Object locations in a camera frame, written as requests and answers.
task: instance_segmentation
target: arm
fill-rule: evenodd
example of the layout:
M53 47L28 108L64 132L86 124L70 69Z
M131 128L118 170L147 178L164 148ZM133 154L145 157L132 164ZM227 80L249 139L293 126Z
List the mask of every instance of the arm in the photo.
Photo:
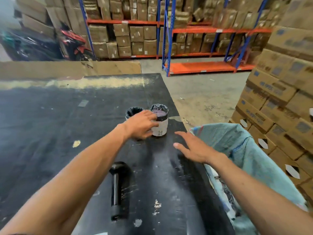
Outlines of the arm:
M131 137L151 136L148 130L158 126L151 121L156 117L148 110L142 111L83 150L23 205L0 235L70 235L120 148Z
M261 234L312 234L313 219L309 213L252 178L225 154L215 151L191 133L176 134L185 139L189 149L180 143L174 143L174 147L190 160L212 166Z

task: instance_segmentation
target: black table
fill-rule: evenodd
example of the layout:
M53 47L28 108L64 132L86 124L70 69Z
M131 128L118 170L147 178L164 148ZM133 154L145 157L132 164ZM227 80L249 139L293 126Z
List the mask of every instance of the black table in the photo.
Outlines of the black table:
M149 83L0 91L1 227L81 150L122 123L129 107L161 103L168 106L169 117L179 115L160 74L116 77L143 77ZM89 102L78 107L82 100ZM132 171L122 188L127 217L111 221L109 174L73 234L234 234L204 166L173 147L174 142L184 143L174 132L185 130L182 122L169 120L166 136L129 140L116 158ZM75 140L81 144L73 148Z

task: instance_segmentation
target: left arm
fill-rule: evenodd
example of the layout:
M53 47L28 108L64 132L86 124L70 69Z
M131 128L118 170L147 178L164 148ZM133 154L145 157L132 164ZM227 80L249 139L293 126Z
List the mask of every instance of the left arm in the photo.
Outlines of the left arm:
M87 147L22 206L0 235L70 235L120 148L131 137L151 136L148 130L158 126L151 121L155 119L152 112L142 111Z

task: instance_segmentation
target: concrete floor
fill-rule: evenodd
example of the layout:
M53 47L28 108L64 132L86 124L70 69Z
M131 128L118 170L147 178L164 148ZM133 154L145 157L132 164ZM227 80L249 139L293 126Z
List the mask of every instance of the concrete floor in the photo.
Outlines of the concrete floor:
M173 59L172 62L222 61L222 58ZM250 72L173 75L166 77L162 60L140 60L142 73L161 73L187 130L228 122Z

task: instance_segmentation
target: plastic bag liner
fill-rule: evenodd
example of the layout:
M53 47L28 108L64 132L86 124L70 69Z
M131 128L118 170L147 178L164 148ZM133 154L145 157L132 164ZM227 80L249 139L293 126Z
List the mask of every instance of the plastic bag liner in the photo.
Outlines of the plastic bag liner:
M306 208L305 199L288 176L254 142L252 136L239 124L207 124L190 132L215 150L226 154L236 166L286 197L299 207ZM236 234L257 234L257 230L241 209L231 191L216 171L204 165L211 185L223 204Z
M129 119L130 117L134 116L135 114L138 114L141 111L143 111L143 108L141 107L131 107L126 111L125 118Z

